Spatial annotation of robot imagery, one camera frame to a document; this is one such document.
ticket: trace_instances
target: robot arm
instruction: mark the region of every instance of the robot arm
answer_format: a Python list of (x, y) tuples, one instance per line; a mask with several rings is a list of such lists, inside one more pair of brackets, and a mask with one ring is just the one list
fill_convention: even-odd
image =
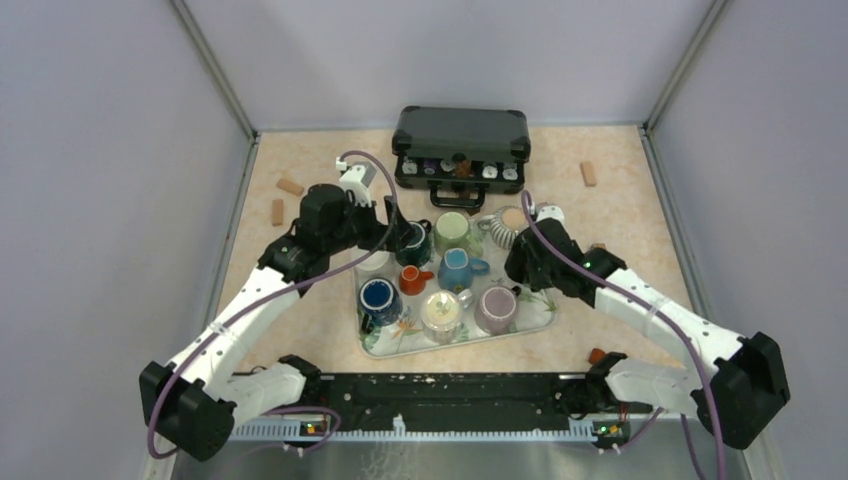
[(653, 365), (610, 353), (592, 368), (587, 380), (602, 383), (616, 399), (643, 402), (664, 409), (697, 415), (712, 431), (700, 379), (683, 341), (657, 317), (662, 311), (691, 340), (710, 378), (724, 443), (747, 448), (789, 401), (789, 387), (780, 348), (757, 333), (748, 339), (712, 324), (690, 312), (643, 281), (623, 260), (605, 249), (583, 253), (563, 227), (564, 215), (546, 206), (536, 216), (536, 226), (560, 253), (607, 283), (646, 300), (645, 308), (605, 285), (597, 284), (559, 261), (530, 229), (516, 239), (506, 262), (507, 275), (531, 290), (557, 288), (580, 298), (595, 310), (607, 313), (642, 332), (683, 364), (682, 368)]
[(339, 186), (310, 187), (300, 203), (300, 216), (292, 229), (272, 242), (251, 271), (232, 302), (204, 332), (175, 355), (166, 366), (151, 362), (141, 373), (142, 406), (150, 423), (154, 405), (172, 372), (210, 340), (168, 392), (156, 432), (198, 460), (212, 457), (233, 428), (280, 405), (298, 401), (306, 383), (295, 366), (279, 363), (246, 377), (232, 377), (239, 362), (280, 315), (303, 296), (308, 287), (262, 303), (238, 322), (227, 325), (237, 313), (269, 294), (329, 269), (330, 257), (353, 246), (372, 249), (386, 236), (382, 248), (396, 251), (415, 235), (391, 197), (385, 198), (393, 225), (376, 219), (376, 203), (368, 191), (376, 169), (368, 163), (350, 167), (337, 161), (342, 173)]

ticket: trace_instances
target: teal mug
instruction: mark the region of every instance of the teal mug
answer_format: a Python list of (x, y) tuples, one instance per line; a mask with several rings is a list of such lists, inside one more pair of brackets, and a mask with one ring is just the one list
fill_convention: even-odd
[(486, 275), (489, 263), (468, 255), (461, 248), (451, 248), (439, 264), (439, 286), (450, 292), (459, 293), (471, 287), (475, 275)]
[(433, 256), (433, 244), (429, 236), (433, 225), (427, 220), (422, 220), (409, 222), (409, 226), (415, 231), (415, 236), (395, 253), (395, 259), (402, 267), (414, 265), (420, 268), (426, 265)]

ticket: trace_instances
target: coffee cup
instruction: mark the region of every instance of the coffee cup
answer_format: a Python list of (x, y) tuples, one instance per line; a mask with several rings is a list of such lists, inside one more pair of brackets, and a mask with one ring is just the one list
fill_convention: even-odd
[(398, 264), (404, 267), (407, 265), (423, 267), (433, 256), (433, 244), (428, 235), (433, 226), (426, 220), (424, 222), (409, 222), (409, 226), (415, 231), (415, 236), (397, 251), (395, 258)]
[(372, 278), (362, 284), (357, 300), (363, 326), (391, 325), (398, 321), (403, 311), (400, 294), (385, 278)]
[[(354, 248), (351, 250), (351, 259), (356, 260), (368, 254), (368, 250)], [(385, 250), (378, 250), (374, 255), (356, 265), (356, 273), (359, 280), (367, 280), (374, 277), (392, 278), (395, 276), (396, 267), (392, 261), (392, 254)]]
[(518, 234), (527, 228), (527, 220), (520, 208), (508, 205), (477, 220), (477, 227), (488, 231), (497, 246), (509, 250)]
[(451, 248), (462, 248), (472, 257), (483, 255), (483, 246), (471, 234), (471, 223), (461, 213), (443, 213), (433, 227), (436, 253), (444, 256)]
[(398, 278), (398, 287), (404, 295), (415, 296), (424, 291), (427, 280), (434, 277), (433, 272), (419, 270), (415, 265), (403, 267)]
[(509, 332), (518, 315), (518, 299), (512, 290), (496, 285), (486, 289), (474, 309), (474, 321), (489, 335)]
[(462, 324), (462, 315), (473, 300), (471, 290), (459, 294), (440, 290), (428, 296), (420, 311), (424, 336), (440, 344), (452, 342)]
[(486, 275), (491, 267), (485, 260), (474, 258), (461, 248), (445, 252), (439, 264), (439, 287), (459, 293), (471, 287), (475, 275)]

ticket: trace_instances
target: blue mug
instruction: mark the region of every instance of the blue mug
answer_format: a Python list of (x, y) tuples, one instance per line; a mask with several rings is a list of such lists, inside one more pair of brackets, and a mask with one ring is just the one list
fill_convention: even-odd
[(475, 275), (486, 275), (489, 269), (488, 262), (469, 256), (461, 248), (451, 248), (439, 265), (439, 286), (459, 293), (471, 287)]
[(403, 302), (392, 282), (375, 277), (359, 289), (359, 312), (362, 326), (384, 327), (398, 321), (403, 310)]

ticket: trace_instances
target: speckled table surface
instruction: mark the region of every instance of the speckled table surface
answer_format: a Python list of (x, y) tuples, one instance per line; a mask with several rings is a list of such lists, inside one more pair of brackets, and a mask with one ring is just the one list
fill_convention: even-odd
[[(232, 257), (221, 296), (222, 309), (247, 279), (265, 246), (288, 230), (297, 217), (298, 197), (278, 189), (282, 177), (304, 186), (334, 183), (334, 159), (347, 150), (365, 150), (384, 160), (391, 171), (391, 130), (266, 133), (250, 179)], [(635, 126), (531, 128), (533, 152), (525, 169), (525, 188), (534, 200), (559, 205), (566, 228), (583, 248), (605, 243), (630, 268), (681, 305), (689, 306), (686, 288)], [(580, 162), (591, 161), (598, 185), (585, 187)], [(378, 175), (373, 198), (388, 194)], [(435, 220), (445, 210), (422, 190), (399, 189), (400, 206), (410, 219)], [(271, 202), (285, 201), (285, 224), (271, 226)], [(481, 215), (503, 205), (518, 205), (514, 196), (489, 195)], [(385, 221), (382, 205), (378, 218)], [(331, 267), (350, 259), (343, 253)], [(532, 372), (584, 371), (594, 347), (621, 351), (651, 362), (674, 364), (665, 351), (622, 322), (595, 312), (559, 292), (559, 317), (547, 329), (401, 357), (374, 359), (361, 348), (355, 322), (351, 272), (312, 287), (287, 310), (245, 357), (241, 370), (268, 365), (296, 354), (327, 372)]]

